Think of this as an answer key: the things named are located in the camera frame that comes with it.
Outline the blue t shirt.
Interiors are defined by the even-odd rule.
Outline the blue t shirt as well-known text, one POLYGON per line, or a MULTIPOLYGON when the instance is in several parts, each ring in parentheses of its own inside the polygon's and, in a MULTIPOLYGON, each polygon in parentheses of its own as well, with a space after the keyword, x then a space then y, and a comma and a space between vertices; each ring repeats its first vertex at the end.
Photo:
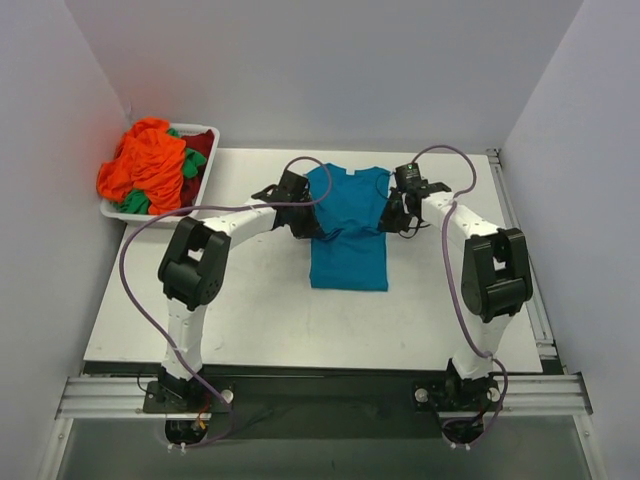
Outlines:
POLYGON ((381 167, 355 170, 328 164, 307 174, 314 206, 325 237, 311 240, 310 284, 315 289, 386 292, 386 234, 378 222, 386 200, 390 171, 381 167))

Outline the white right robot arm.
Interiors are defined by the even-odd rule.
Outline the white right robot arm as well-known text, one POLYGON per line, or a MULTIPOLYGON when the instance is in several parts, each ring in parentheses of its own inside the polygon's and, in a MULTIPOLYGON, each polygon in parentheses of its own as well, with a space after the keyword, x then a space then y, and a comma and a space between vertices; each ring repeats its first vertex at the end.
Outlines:
POLYGON ((456 375, 443 383, 448 404, 465 408, 479 395, 513 317, 533 295, 524 233, 503 228, 462 205, 442 182, 431 183, 412 162, 395 169, 395 185, 379 229, 407 232, 426 223, 440 231, 445 275, 465 344, 451 363, 456 375))

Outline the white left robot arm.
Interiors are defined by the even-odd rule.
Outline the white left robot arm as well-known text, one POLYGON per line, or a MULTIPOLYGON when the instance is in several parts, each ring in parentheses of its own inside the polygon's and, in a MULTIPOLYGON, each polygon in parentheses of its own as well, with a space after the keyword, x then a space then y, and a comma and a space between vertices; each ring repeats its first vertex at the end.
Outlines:
POLYGON ((203 389, 194 377, 203 367, 204 320, 223 286, 230 251, 283 226, 296 238, 321 237, 311 202, 309 180, 286 170, 277 184, 252 195, 239 211, 203 221, 185 217, 177 224, 158 271, 171 337, 159 381, 177 410, 188 412, 201 402, 203 389))

